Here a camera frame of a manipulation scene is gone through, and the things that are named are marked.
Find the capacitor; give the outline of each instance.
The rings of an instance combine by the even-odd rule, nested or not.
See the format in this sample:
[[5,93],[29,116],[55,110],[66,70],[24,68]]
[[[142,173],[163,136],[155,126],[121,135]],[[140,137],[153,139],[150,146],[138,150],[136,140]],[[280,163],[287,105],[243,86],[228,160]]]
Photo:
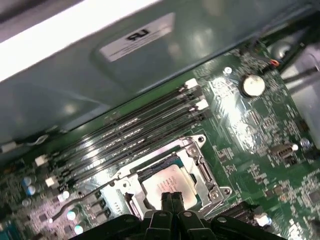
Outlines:
[[75,206],[74,208],[72,208],[70,211],[67,212],[66,218],[70,221],[73,221],[76,219],[78,213],[79,213],[79,208]]
[[70,193],[66,190],[66,191],[63,191],[62,193],[62,197],[67,200],[69,197],[70,197]]
[[29,196],[34,195],[36,192],[37,192],[36,187],[33,185],[28,186],[26,189],[26,194],[28,194]]
[[301,147],[308,149],[310,147],[310,141],[307,138],[303,137],[300,140],[300,145]]
[[30,206],[30,204],[31,204],[31,199],[30,198],[26,198],[26,199],[23,199],[22,200],[22,206],[23,207],[28,207],[28,206]]
[[26,187],[30,186],[31,184],[35,183],[37,177],[35,175],[25,176],[22,180],[22,184]]
[[82,221],[82,222],[80,222],[78,225],[76,225],[75,227],[74,227],[74,232],[75,232],[75,234],[77,234],[77,235],[79,235],[79,234],[82,234],[84,231],[85,231],[85,229],[86,229],[86,222],[85,221]]
[[258,75],[248,75],[240,83],[240,92],[248,98],[261,96],[266,89],[266,83]]

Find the green circuit board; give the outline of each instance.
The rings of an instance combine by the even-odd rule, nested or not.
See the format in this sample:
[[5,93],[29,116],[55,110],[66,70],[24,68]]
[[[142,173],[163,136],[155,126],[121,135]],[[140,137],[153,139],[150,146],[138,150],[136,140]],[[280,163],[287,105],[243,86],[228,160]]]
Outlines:
[[[259,51],[260,54],[267,52],[263,47]],[[64,149],[114,119],[170,93],[190,79],[196,79],[201,86],[212,117],[183,128],[158,144],[180,136],[206,136],[207,141],[201,151],[218,184],[233,190],[230,198],[210,216],[246,201],[263,207],[272,219],[273,233],[290,240],[316,239],[317,232],[312,228],[312,221],[320,216],[320,161],[315,156],[315,146],[307,125],[276,70],[262,77],[266,89],[261,96],[249,98],[240,93],[239,85],[243,77],[257,73],[264,66],[263,62],[249,54],[240,55],[238,49],[231,50],[23,156],[18,162],[23,162],[25,166],[18,172],[3,175],[0,180],[0,201],[9,203],[13,209],[10,219],[16,222],[21,239],[32,239],[32,235],[44,230],[48,239],[66,239],[69,236],[63,230],[65,220],[57,223],[54,230],[48,229],[43,221],[21,220],[32,211],[34,218],[45,210],[48,213],[52,205],[53,195],[43,193],[37,196],[32,207],[19,211],[21,200],[25,198],[21,179],[27,174],[34,174],[40,181],[50,174],[50,171],[39,171],[35,167],[36,157]],[[273,154],[273,149],[284,143],[295,144],[298,149],[282,159]],[[90,184],[90,181],[86,185],[90,190],[99,186],[97,183]],[[73,187],[69,199],[76,198],[82,187]],[[51,213],[59,211],[63,204],[57,203]],[[91,227],[98,224],[95,221],[89,223]]]

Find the chip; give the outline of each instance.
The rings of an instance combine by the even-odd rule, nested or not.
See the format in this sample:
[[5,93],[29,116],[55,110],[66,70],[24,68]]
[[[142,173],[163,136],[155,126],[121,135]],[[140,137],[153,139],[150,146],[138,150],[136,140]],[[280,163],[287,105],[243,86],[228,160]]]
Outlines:
[[289,156],[289,157],[285,158],[284,162],[286,164],[289,164],[290,166],[295,165],[295,164],[298,163],[298,161],[296,160],[296,158],[294,156]]
[[53,202],[54,204],[59,203],[59,198],[54,197],[54,198],[52,199],[52,202]]
[[274,189],[273,189],[274,193],[277,194],[277,195],[281,195],[284,193],[284,190],[282,188],[282,186],[276,186]]
[[48,220],[47,215],[41,214],[41,215],[39,216],[39,220],[40,220],[42,223],[45,222],[46,220]]
[[111,215],[111,211],[110,209],[106,209],[104,212],[98,214],[95,218],[95,220],[99,223],[99,224],[102,224],[104,223],[105,221],[108,220],[108,218],[110,217]]
[[309,131],[309,127],[308,127],[308,124],[306,123],[305,120],[303,119],[297,119],[295,121],[295,124],[297,126],[297,128],[299,129],[300,132],[307,132]]
[[156,209],[161,210],[162,193],[181,192],[184,208],[190,209],[197,204],[194,182],[184,167],[171,165],[142,182],[146,199]]
[[104,209],[105,206],[106,206],[106,201],[102,199],[99,202],[94,203],[90,207],[90,210],[91,210],[92,213],[96,214],[98,212],[101,212]]
[[316,204],[320,201],[320,190],[309,193],[309,198],[313,204]]
[[73,233],[73,229],[72,229],[72,227],[71,227],[70,225],[65,226],[65,227],[63,228],[63,230],[64,230],[64,232],[65,232],[66,234]]
[[265,191],[265,195],[266,195],[267,198],[271,198],[271,197],[274,196],[274,191],[267,190],[267,191]]

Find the white connector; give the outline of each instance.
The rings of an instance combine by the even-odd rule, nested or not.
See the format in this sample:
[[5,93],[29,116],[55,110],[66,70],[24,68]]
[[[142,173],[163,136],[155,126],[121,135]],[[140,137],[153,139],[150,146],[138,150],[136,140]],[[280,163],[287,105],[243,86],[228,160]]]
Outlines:
[[255,215],[254,220],[258,223],[260,227],[264,226],[270,226],[272,224],[272,220],[266,213],[263,213],[261,215]]
[[55,185],[58,182],[55,176],[51,176],[45,180],[45,184],[49,187]]
[[41,156],[38,156],[34,161],[35,161],[35,164],[39,167],[42,164],[45,164],[46,162],[48,162],[48,159],[46,155],[41,155]]
[[198,83],[197,83],[197,80],[196,80],[195,78],[192,78],[192,79],[186,81],[186,82],[184,83],[184,86],[185,86],[187,89],[192,89],[192,88],[198,86]]
[[201,101],[198,101],[195,104],[195,106],[196,106],[197,110],[203,110],[203,109],[206,109],[207,107],[209,107],[209,104],[208,104],[207,100],[202,99]]
[[1,153],[10,152],[11,150],[16,149],[17,147],[19,147],[19,146],[17,145],[17,143],[15,141],[6,143],[0,147]]

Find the wire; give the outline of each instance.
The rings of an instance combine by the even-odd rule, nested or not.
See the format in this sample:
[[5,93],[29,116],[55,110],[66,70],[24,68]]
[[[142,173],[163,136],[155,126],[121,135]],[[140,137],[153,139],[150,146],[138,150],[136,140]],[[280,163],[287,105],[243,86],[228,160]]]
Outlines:
[[318,72],[319,72],[318,68],[315,66],[315,67],[309,68],[303,72],[300,72],[297,75],[290,76],[288,78],[284,78],[283,81],[285,84],[292,83],[292,82],[295,82],[298,80],[305,79],[307,77],[315,76],[316,74],[318,74]]
[[280,65],[280,63],[275,59],[270,59],[270,64],[275,67],[278,67]]
[[43,144],[45,142],[45,140],[47,140],[48,137],[49,137],[48,134],[42,135],[42,136],[38,137],[38,139],[35,142],[27,142],[25,145],[35,146],[35,145]]
[[112,179],[112,180],[106,182],[105,184],[101,185],[100,187],[96,188],[95,190],[89,192],[87,195],[84,195],[83,197],[80,197],[80,198],[73,199],[73,200],[71,200],[70,202],[68,202],[67,204],[63,205],[63,206],[61,207],[60,211],[59,211],[56,215],[54,215],[52,218],[50,218],[50,219],[48,220],[48,222],[49,222],[50,224],[53,223],[55,220],[57,220],[57,219],[65,212],[65,210],[66,210],[69,206],[71,206],[72,204],[76,204],[76,203],[78,203],[78,202],[81,202],[81,201],[87,199],[88,197],[90,197],[91,195],[96,194],[96,193],[99,192],[101,189],[103,189],[103,188],[105,188],[106,186],[112,184],[115,180],[116,180],[116,179]]

